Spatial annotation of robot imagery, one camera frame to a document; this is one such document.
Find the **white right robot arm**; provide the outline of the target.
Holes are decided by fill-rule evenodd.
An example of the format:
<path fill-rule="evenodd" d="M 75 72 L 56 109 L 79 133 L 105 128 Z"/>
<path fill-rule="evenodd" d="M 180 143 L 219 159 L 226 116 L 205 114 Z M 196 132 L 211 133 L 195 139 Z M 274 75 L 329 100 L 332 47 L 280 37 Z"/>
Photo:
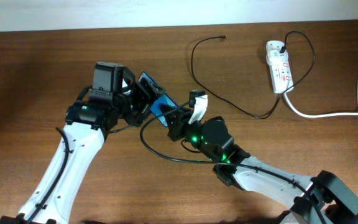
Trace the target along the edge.
<path fill-rule="evenodd" d="M 201 123 L 191 121 L 192 114 L 185 108 L 167 115 L 168 136 L 185 139 L 215 162 L 213 172 L 225 185 L 271 198 L 298 223 L 358 223 L 358 196 L 333 173 L 313 177 L 267 165 L 235 144 L 222 117 Z"/>

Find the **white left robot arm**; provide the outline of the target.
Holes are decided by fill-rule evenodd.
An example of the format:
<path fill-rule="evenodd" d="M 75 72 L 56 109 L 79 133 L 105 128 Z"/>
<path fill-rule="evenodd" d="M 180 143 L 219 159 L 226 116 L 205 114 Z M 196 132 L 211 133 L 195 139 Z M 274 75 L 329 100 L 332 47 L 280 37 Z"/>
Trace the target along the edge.
<path fill-rule="evenodd" d="M 76 194 L 91 161 L 120 119 L 139 127 L 166 90 L 148 78 L 137 80 L 124 65 L 97 62 L 93 83 L 68 107 L 57 151 L 42 180 L 15 217 L 0 223 L 68 223 Z"/>

